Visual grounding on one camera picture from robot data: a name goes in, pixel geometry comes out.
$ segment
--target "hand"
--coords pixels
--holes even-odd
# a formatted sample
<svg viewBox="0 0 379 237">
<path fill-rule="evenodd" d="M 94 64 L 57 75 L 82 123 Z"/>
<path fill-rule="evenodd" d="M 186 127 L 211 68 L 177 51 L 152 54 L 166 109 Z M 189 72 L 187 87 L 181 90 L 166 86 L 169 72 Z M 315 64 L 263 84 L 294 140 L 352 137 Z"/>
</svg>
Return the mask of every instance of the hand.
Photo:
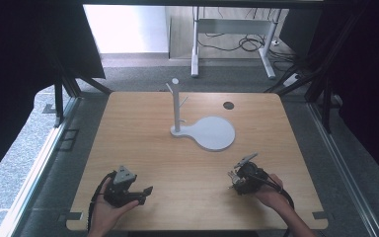
<svg viewBox="0 0 379 237">
<path fill-rule="evenodd" d="M 282 187 L 282 181 L 276 176 L 276 174 L 270 174 L 268 180 L 270 182 L 276 182 L 280 187 Z M 288 200 L 278 191 L 269 186 L 263 185 L 256 193 L 255 197 L 259 199 L 264 205 L 277 210 L 279 208 L 284 208 L 289 205 Z"/>
<path fill-rule="evenodd" d="M 111 178 L 107 178 L 103 183 L 101 194 L 105 192 L 110 179 Z M 136 206 L 138 206 L 138 200 L 134 200 L 120 208 L 115 208 L 104 199 L 103 195 L 99 195 L 92 213 L 91 229 L 88 237 L 105 236 L 114 228 L 115 224 L 126 212 L 132 210 Z"/>
</svg>

